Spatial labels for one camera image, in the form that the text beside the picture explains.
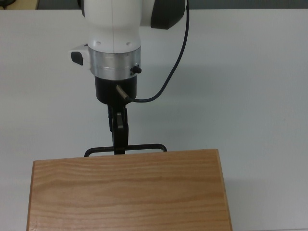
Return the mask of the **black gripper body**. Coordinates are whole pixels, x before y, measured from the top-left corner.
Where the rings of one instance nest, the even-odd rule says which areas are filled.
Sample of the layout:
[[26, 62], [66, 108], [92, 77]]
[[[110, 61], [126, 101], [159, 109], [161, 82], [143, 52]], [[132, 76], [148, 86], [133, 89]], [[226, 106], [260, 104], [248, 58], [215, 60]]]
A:
[[120, 86], [131, 98], [136, 98], [137, 96], [137, 77], [125, 80], [107, 80], [95, 77], [96, 97], [100, 102], [108, 106], [108, 110], [121, 110], [128, 104], [118, 93], [116, 86]]

